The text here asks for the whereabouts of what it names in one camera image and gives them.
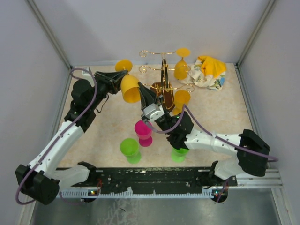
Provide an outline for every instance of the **table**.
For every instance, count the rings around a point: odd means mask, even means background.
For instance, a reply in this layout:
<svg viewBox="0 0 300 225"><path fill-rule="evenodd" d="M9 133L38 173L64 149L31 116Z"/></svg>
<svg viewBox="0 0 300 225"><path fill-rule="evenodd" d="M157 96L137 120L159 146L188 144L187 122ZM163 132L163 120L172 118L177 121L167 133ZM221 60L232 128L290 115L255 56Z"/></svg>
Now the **table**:
<svg viewBox="0 0 300 225"><path fill-rule="evenodd" d="M149 65L161 68L161 64ZM140 82L153 84L160 81L160 71L148 70L142 74L134 65L129 72ZM221 134L240 134L243 129L252 129L245 101L240 89L233 63L227 63L225 83L221 91L213 91L195 87L191 93L189 108L198 121L209 131ZM91 66L92 72L114 72L114 66ZM181 84L174 78L173 71L169 71L169 79L173 87ZM71 98L71 91L76 80L72 79L68 97L66 99L63 117L67 114ZM171 160L172 147L164 134L152 135L153 143L150 147L140 146L142 155L138 164L132 165L120 152L123 139L133 137L136 140L134 125L141 119L140 102L126 103L121 92L110 95L100 114L97 114L86 133L78 139L68 151L59 167L72 167L78 162L85 161L96 167L179 167L179 166L210 166L216 160L223 160L229 156L217 154L207 150L190 150L182 163Z"/></svg>

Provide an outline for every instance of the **gray wall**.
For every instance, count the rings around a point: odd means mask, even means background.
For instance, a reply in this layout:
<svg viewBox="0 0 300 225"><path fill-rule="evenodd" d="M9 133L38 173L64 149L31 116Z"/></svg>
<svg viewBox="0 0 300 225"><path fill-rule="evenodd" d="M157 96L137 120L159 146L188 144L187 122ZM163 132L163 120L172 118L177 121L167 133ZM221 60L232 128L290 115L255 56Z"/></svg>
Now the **gray wall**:
<svg viewBox="0 0 300 225"><path fill-rule="evenodd" d="M300 1L278 1L242 72L263 138L295 211L300 208ZM300 214L296 217L300 223Z"/></svg>
<svg viewBox="0 0 300 225"><path fill-rule="evenodd" d="M35 0L73 65L160 62L143 50L192 50L236 62L268 0ZM178 56L170 57L176 62Z"/></svg>
<svg viewBox="0 0 300 225"><path fill-rule="evenodd" d="M1 3L0 224L8 225L21 211L15 169L45 147L68 71L26 2Z"/></svg>

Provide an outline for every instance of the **surgical robot arm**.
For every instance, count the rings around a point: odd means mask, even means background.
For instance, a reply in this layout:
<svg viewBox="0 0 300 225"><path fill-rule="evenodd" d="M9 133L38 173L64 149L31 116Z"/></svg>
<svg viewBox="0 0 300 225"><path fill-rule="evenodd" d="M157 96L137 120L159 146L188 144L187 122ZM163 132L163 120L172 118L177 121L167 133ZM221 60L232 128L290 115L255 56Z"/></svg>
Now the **surgical robot arm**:
<svg viewBox="0 0 300 225"><path fill-rule="evenodd" d="M18 183L24 182L21 187L22 193L47 205L56 198L60 191L77 183L95 179L96 167L86 162L80 162L78 165L66 170L56 170L56 168L71 146L93 122L96 117L94 110L99 103L108 93L116 94L120 90L121 80L127 73L127 70L114 73L96 72L94 77L97 82L97 95L94 103L82 118L61 135L61 131L70 126L91 102L95 91L90 82L85 79L78 80L73 85L71 93L73 101L57 134L27 166L19 165L16 169ZM142 120L146 123L149 121L157 123L162 131L172 128L179 120L179 116L169 114L162 104L162 96L157 97L154 92L145 88L141 83L139 83L139 87L143 111ZM168 135L167 140L176 149L206 149L231 156L229 159L213 163L207 178L212 181L212 184L216 179L225 180L239 173L249 173L254 176L264 176L265 174L266 158L237 150L231 145L205 134L203 131L196 130L187 112L183 113L179 125L166 134ZM244 130L241 135L218 136L236 145L248 146L252 150L267 155L269 153L268 145L251 130ZM46 157L42 158L51 145L53 145L52 150ZM23 181L30 171L30 176Z"/></svg>

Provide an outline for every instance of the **black cable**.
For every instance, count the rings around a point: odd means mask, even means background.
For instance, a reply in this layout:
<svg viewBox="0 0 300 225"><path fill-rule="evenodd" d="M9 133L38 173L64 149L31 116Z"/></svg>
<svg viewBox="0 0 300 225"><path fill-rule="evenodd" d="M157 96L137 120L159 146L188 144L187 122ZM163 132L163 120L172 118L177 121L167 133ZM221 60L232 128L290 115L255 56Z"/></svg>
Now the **black cable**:
<svg viewBox="0 0 300 225"><path fill-rule="evenodd" d="M108 101L108 99L109 99L109 95L107 94L107 98L106 98L105 102L103 103L103 105L101 106L101 110L99 111L98 109L96 109L98 113L101 113L101 112L102 112L103 106L104 106L105 103Z"/></svg>

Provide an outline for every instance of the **crumpled cloth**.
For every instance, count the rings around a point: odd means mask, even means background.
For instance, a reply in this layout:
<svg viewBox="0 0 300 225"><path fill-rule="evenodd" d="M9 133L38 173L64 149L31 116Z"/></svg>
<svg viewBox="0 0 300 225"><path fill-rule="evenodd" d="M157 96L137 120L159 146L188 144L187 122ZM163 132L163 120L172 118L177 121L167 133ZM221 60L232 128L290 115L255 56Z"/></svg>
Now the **crumpled cloth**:
<svg viewBox="0 0 300 225"><path fill-rule="evenodd" d="M210 56L199 56L182 84L193 83L200 88L221 90L226 75L226 64Z"/></svg>

